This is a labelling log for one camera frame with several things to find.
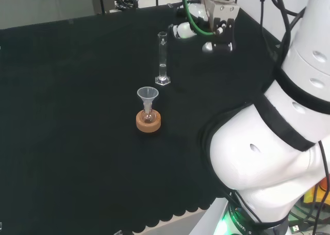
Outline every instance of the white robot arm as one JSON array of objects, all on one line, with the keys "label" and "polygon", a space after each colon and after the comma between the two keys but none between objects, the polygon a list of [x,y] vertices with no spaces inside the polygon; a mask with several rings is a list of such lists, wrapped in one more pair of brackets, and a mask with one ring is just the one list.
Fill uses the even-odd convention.
[{"label": "white robot arm", "polygon": [[[231,18],[224,14],[235,17],[230,2],[205,0],[211,23]],[[256,222],[248,209],[263,223],[284,221],[296,201],[325,177],[317,144],[321,140],[330,165],[329,4],[309,0],[276,81],[212,138],[210,159],[216,175],[238,190],[245,200],[243,209]],[[225,216],[227,233],[242,234],[231,212]]]}]

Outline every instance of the equipment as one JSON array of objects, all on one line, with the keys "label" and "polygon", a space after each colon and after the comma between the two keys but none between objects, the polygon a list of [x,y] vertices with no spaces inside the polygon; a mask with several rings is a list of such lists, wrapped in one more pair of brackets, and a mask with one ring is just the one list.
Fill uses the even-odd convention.
[{"label": "equipment", "polygon": [[[309,0],[291,25],[287,15],[290,11],[283,0],[273,3],[280,9],[286,28],[275,80],[265,93],[260,91],[251,97],[251,105],[223,125],[210,145],[211,167],[229,201],[228,210],[218,219],[219,235],[262,231],[291,234],[289,211],[306,191],[328,176],[330,0]],[[183,0],[194,33],[188,31],[187,24],[181,24],[173,26],[174,35],[184,38],[185,31],[207,36],[212,42],[204,45],[205,52],[232,52],[239,7],[234,0],[203,0],[203,4],[208,18],[202,19],[209,22],[210,30],[198,26],[201,17],[196,20],[193,6]],[[290,29],[302,15],[299,32],[290,45]],[[322,198],[313,234],[328,192]],[[214,225],[203,222],[205,225],[197,225],[191,234],[204,234],[206,226]]]}]

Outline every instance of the black table cover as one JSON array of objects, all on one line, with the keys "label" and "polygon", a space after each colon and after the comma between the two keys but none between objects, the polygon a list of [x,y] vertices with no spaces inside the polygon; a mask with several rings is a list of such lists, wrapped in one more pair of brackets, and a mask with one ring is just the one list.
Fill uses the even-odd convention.
[{"label": "black table cover", "polygon": [[[202,37],[169,37],[172,83],[156,86],[157,34],[176,22],[162,6],[0,31],[3,234],[138,232],[221,196],[197,134],[247,102],[272,61],[240,11],[231,55],[203,54]],[[135,124],[143,86],[159,90],[153,135]]]}]

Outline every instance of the clear plastic funnel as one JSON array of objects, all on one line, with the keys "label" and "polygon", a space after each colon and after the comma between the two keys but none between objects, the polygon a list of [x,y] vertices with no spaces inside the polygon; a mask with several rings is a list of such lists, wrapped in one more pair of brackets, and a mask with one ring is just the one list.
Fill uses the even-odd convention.
[{"label": "clear plastic funnel", "polygon": [[156,121],[157,115],[152,110],[153,100],[158,96],[159,92],[153,87],[142,87],[138,90],[138,96],[142,99],[144,109],[141,113],[141,119],[145,123],[153,123]]}]

